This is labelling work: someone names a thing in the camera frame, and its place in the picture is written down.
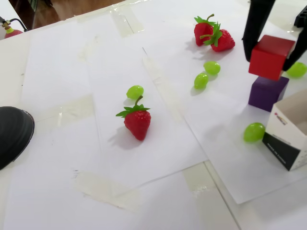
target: wooden floor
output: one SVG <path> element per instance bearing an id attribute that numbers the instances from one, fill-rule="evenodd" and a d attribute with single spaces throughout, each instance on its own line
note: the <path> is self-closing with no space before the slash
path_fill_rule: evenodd
<path id="1" fill-rule="evenodd" d="M 49 7 L 43 0 L 38 0 L 34 28 L 56 23 L 74 15 L 80 15 L 119 3 L 123 0 L 51 0 Z"/>

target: red wooden block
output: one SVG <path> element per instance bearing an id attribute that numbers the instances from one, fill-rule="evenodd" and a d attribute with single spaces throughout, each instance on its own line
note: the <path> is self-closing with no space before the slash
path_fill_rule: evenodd
<path id="1" fill-rule="evenodd" d="M 283 73 L 284 61 L 294 44 L 295 41 L 263 36 L 252 50 L 249 73 L 278 81 Z"/>

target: black hose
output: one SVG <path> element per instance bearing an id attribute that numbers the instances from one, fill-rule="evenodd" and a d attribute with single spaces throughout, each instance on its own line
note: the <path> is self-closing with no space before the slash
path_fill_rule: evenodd
<path id="1" fill-rule="evenodd" d="M 19 21 L 20 25 L 24 28 L 24 31 L 27 32 L 28 29 L 24 26 L 24 24 L 22 23 L 22 21 L 20 21 L 18 18 L 13 18 L 10 20 L 10 22 L 13 22 L 13 21 Z"/>

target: white box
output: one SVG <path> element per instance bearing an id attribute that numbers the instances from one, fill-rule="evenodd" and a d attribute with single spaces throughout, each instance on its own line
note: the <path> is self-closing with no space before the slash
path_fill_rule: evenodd
<path id="1" fill-rule="evenodd" d="M 307 90 L 274 104 L 262 141 L 289 171 L 307 163 Z"/>

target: red fire extinguisher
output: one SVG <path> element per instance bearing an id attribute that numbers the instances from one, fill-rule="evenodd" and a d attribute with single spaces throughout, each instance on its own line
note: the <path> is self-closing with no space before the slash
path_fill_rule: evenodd
<path id="1" fill-rule="evenodd" d="M 15 35 L 22 34 L 22 32 L 20 30 L 14 30 L 13 28 L 10 27 L 10 24 L 13 21 L 19 21 L 21 26 L 24 28 L 24 31 L 25 32 L 28 31 L 26 29 L 26 27 L 24 26 L 24 24 L 19 19 L 17 19 L 17 18 L 13 18 L 13 19 L 11 19 L 9 21 L 8 20 L 6 21 L 6 20 L 4 20 L 3 18 L 0 17 L 0 21 L 2 22 L 2 27 L 4 27 L 5 32 L 6 32 L 4 38 L 8 38 L 8 37 L 12 37 L 12 36 L 15 36 Z"/>

